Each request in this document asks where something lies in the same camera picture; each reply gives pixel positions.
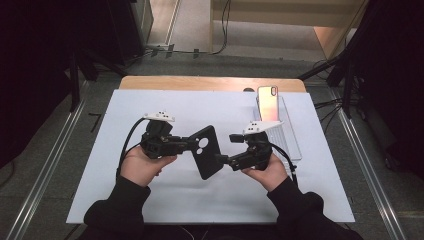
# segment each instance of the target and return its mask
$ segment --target white sheet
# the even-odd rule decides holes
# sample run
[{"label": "white sheet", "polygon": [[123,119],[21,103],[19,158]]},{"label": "white sheet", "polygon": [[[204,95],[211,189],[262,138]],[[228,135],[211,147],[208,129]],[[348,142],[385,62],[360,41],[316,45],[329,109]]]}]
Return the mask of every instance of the white sheet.
[{"label": "white sheet", "polygon": [[[337,169],[308,93],[280,93],[296,135],[302,160],[297,176],[302,192],[314,191],[325,201],[324,214],[336,222],[354,222]],[[172,135],[188,137],[213,125],[221,152],[235,155],[245,144],[228,135],[241,133],[253,120],[256,93],[209,91],[116,90],[81,178],[67,223],[82,223],[96,200],[106,199],[115,183],[122,145],[133,124],[145,113],[167,111],[175,117]],[[129,146],[140,141],[140,124]],[[240,171],[224,168],[202,180],[190,152],[163,169],[149,185],[143,208],[148,223],[271,223],[277,212],[266,190]]]}]

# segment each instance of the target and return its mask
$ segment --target metal rail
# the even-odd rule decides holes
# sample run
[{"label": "metal rail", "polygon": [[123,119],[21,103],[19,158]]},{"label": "metal rail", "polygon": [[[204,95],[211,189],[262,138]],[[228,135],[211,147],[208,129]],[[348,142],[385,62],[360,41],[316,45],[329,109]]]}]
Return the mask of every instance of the metal rail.
[{"label": "metal rail", "polygon": [[44,163],[44,166],[41,169],[37,180],[35,181],[30,193],[28,194],[24,204],[21,207],[21,210],[19,211],[19,215],[6,238],[7,240],[18,240],[23,238],[31,222],[31,219],[37,210],[41,198],[43,197],[43,194],[50,182],[54,170],[59,163],[63,150],[68,143],[69,137],[71,136],[79,116],[81,115],[89,87],[90,84],[87,81],[84,81],[81,87],[81,101],[76,107],[75,111],[73,113],[69,113],[69,116],[66,119],[66,122],[52,150],[50,151],[50,154],[47,157],[47,160]]},{"label": "metal rail", "polygon": [[[330,88],[330,94],[333,99],[340,98],[337,89]],[[355,129],[352,119],[348,119],[344,111],[339,111],[339,117],[352,145],[353,151],[355,152],[356,158],[358,159],[361,170],[364,174],[365,180],[368,183],[371,194],[374,197],[374,201],[377,204],[380,215],[386,225],[387,232],[391,239],[402,240],[406,239],[406,236],[402,230],[400,222],[397,218],[396,212],[392,208],[390,200],[388,199],[380,180],[377,177],[376,172],[368,158],[364,146],[359,138],[359,135]]]}]

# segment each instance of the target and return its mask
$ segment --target hand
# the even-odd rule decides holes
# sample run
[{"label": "hand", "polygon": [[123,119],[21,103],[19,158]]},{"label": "hand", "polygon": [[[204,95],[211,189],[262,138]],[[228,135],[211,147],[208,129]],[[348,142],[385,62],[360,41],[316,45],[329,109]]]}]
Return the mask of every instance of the hand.
[{"label": "hand", "polygon": [[121,176],[142,187],[147,187],[155,176],[159,176],[163,167],[176,159],[177,156],[150,159],[144,154],[143,149],[137,146],[125,156],[121,166]]},{"label": "hand", "polygon": [[274,154],[271,154],[268,167],[264,171],[252,168],[246,168],[241,171],[261,183],[268,192],[272,192],[288,177],[284,164]]}]

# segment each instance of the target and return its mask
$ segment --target phone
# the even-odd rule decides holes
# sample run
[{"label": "phone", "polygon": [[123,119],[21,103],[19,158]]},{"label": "phone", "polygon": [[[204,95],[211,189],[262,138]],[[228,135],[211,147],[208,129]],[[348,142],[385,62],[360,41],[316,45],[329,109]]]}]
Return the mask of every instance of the phone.
[{"label": "phone", "polygon": [[277,86],[258,87],[258,97],[256,101],[262,121],[280,120]]}]

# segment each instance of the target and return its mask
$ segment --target black sleeve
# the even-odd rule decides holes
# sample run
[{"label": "black sleeve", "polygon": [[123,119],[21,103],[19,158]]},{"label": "black sleeve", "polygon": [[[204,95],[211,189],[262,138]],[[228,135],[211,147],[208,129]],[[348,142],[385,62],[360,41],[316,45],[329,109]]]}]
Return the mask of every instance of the black sleeve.
[{"label": "black sleeve", "polygon": [[277,228],[282,239],[362,239],[325,217],[323,199],[313,192],[303,194],[290,178],[269,192],[268,198],[278,210]]},{"label": "black sleeve", "polygon": [[79,239],[140,239],[144,228],[141,210],[149,195],[148,187],[119,176],[109,198],[95,202],[86,212],[88,227]]}]

